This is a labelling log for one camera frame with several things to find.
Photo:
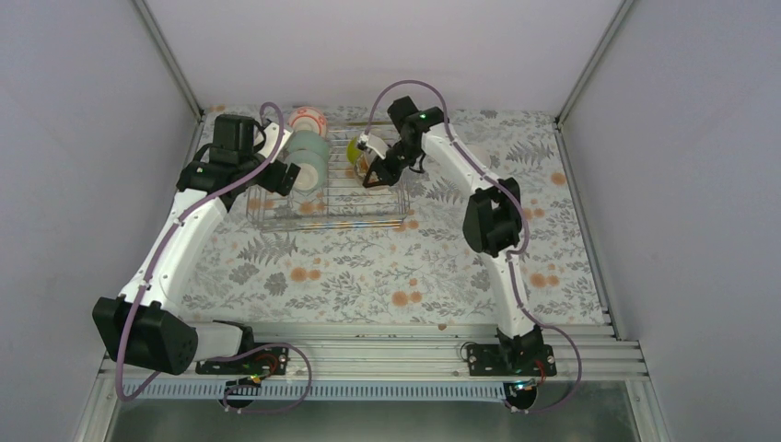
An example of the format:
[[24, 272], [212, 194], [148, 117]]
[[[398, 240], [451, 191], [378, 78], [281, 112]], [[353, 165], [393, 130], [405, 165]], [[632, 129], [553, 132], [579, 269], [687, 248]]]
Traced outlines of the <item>wire dish rack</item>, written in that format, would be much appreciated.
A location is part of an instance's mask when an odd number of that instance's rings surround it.
[[246, 192], [246, 216], [262, 231], [394, 228], [408, 215], [406, 178], [387, 190], [369, 191], [356, 181], [346, 157], [348, 143], [365, 129], [364, 122], [337, 121], [327, 135], [327, 177], [315, 192], [288, 196], [255, 186]]

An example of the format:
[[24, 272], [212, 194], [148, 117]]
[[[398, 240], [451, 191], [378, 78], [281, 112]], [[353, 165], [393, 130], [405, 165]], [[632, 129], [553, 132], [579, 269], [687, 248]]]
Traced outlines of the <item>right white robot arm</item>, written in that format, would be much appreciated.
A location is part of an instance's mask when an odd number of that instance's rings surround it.
[[467, 200], [462, 234], [481, 254], [497, 307], [500, 366], [520, 375], [532, 366], [543, 345], [542, 332], [524, 312], [526, 296], [510, 254], [522, 244], [527, 228], [519, 206], [519, 185], [501, 179], [479, 161], [455, 134], [439, 107], [419, 110], [411, 98], [394, 100], [388, 110], [399, 139], [394, 145], [366, 129], [356, 146], [370, 156], [365, 188], [393, 186], [405, 170], [419, 173], [426, 158], [434, 160]]

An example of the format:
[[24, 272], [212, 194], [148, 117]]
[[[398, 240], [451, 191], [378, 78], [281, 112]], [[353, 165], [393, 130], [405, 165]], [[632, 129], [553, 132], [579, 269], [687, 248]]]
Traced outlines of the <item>brown speckled bowl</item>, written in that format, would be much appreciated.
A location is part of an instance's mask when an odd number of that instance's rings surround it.
[[375, 154], [364, 152], [354, 163], [353, 172], [357, 183], [369, 191], [387, 190], [390, 185], [383, 180], [372, 165], [378, 157]]

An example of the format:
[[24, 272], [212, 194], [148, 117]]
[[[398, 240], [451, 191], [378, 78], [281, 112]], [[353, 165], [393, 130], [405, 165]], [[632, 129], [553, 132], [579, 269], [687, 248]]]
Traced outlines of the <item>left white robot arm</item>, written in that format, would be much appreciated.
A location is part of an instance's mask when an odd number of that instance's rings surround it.
[[179, 375], [217, 360], [249, 370], [256, 347], [248, 327], [224, 320], [188, 322], [185, 288], [204, 246], [239, 195], [253, 185], [286, 196], [300, 168], [279, 160], [292, 132], [282, 124], [221, 114], [213, 138], [182, 170], [165, 225], [139, 270], [116, 297], [102, 297], [92, 318], [106, 351], [127, 364]]

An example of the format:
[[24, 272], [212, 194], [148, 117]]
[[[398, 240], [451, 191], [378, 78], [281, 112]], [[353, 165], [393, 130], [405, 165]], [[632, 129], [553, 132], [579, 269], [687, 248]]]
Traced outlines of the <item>yellow green bowl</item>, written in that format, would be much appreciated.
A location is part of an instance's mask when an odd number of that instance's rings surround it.
[[346, 148], [346, 157], [352, 166], [367, 167], [367, 150], [359, 144], [359, 138], [350, 140]]

